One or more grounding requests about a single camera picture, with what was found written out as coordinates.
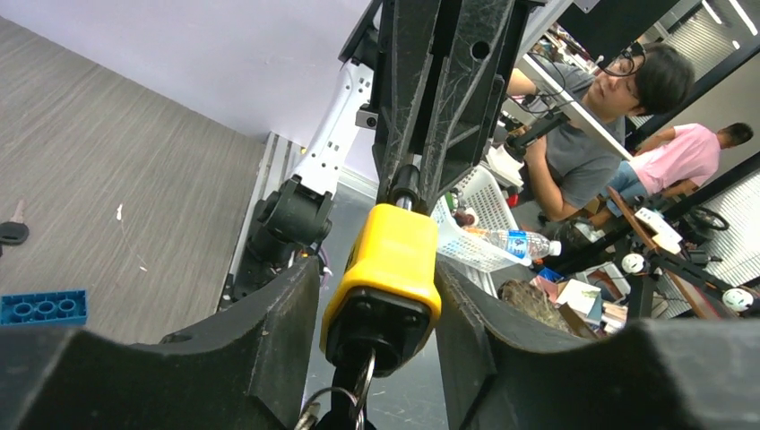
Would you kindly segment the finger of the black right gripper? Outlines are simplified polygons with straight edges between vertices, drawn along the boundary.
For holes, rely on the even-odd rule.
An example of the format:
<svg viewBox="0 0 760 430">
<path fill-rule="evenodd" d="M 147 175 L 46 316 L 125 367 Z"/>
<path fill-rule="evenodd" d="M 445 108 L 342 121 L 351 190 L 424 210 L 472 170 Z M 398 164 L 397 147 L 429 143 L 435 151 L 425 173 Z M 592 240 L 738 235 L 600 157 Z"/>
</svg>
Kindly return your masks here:
<svg viewBox="0 0 760 430">
<path fill-rule="evenodd" d="M 376 201 L 391 201 L 393 180 L 411 162 L 412 136 L 431 67 L 439 1 L 384 1 L 372 104 L 377 108 Z"/>
<path fill-rule="evenodd" d="M 461 3 L 422 153 L 420 213 L 431 213 L 443 193 L 479 164 L 530 12 L 529 1 Z"/>
</svg>

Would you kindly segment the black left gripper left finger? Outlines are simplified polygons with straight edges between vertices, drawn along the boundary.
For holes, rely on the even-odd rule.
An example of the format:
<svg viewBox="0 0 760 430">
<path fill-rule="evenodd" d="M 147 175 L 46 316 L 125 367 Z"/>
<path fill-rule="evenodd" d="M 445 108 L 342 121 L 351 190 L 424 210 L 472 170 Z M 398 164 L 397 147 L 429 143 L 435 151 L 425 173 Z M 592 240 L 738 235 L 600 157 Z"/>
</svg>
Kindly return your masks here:
<svg viewBox="0 0 760 430">
<path fill-rule="evenodd" d="M 4 429 L 291 429 L 320 292 L 316 258 L 160 344 L 74 326 L 1 331 Z"/>
</svg>

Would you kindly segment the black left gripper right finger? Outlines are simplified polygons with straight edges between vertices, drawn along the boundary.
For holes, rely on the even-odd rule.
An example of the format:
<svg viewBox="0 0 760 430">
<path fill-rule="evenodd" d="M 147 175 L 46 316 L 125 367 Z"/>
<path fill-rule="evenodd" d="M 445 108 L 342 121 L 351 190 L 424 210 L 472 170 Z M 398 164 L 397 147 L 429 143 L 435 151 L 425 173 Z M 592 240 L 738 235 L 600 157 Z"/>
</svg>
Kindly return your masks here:
<svg viewBox="0 0 760 430">
<path fill-rule="evenodd" d="M 452 429 L 756 429 L 756 320 L 642 320 L 602 340 L 544 325 L 436 266 Z"/>
</svg>

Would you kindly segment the yellow padlock black shackle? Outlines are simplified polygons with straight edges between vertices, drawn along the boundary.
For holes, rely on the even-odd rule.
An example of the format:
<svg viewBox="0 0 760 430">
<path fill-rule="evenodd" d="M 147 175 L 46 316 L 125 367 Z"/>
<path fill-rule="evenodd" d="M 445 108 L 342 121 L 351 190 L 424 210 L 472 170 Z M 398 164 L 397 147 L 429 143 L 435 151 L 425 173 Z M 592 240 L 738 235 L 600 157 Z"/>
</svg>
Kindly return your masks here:
<svg viewBox="0 0 760 430">
<path fill-rule="evenodd" d="M 406 165 L 387 202 L 377 204 L 351 248 L 322 322 L 320 348 L 341 370 L 368 359 L 385 377 L 425 345 L 442 312 L 434 284 L 438 226 L 421 202 L 419 169 Z"/>
</svg>

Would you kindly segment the black head key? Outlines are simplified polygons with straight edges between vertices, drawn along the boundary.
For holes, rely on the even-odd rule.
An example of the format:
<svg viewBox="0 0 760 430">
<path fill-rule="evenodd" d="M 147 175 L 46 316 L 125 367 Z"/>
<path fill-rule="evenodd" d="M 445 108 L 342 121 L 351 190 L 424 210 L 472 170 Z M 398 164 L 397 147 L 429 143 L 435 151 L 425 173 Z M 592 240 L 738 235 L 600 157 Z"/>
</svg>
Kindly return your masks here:
<svg viewBox="0 0 760 430">
<path fill-rule="evenodd" d="M 25 208 L 25 200 L 20 199 L 12 217 L 1 223 L 2 245 L 22 245 L 29 238 L 30 229 L 24 222 Z"/>
</svg>

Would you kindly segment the silver keys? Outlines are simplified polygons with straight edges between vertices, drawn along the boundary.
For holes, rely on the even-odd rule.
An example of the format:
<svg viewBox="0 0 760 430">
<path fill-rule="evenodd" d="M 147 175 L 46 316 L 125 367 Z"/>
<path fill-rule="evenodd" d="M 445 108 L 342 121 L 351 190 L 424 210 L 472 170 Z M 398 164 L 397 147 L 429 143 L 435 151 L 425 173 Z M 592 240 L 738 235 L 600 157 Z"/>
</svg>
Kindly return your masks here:
<svg viewBox="0 0 760 430">
<path fill-rule="evenodd" d="M 294 429 L 367 429 L 366 403 L 376 368 L 376 351 L 361 366 L 336 368 L 333 385 L 303 401 Z"/>
</svg>

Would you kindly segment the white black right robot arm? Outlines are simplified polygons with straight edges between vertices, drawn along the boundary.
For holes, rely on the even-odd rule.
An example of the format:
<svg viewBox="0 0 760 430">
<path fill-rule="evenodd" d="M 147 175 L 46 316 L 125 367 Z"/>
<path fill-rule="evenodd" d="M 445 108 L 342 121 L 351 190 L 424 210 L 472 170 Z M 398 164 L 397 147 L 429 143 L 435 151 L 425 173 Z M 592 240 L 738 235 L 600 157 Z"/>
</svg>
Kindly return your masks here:
<svg viewBox="0 0 760 430">
<path fill-rule="evenodd" d="M 264 157 L 220 303 L 277 278 L 329 234 L 359 130 L 379 202 L 430 213 L 490 144 L 532 1 L 373 1 L 339 55 L 332 101 L 303 155 Z"/>
</svg>

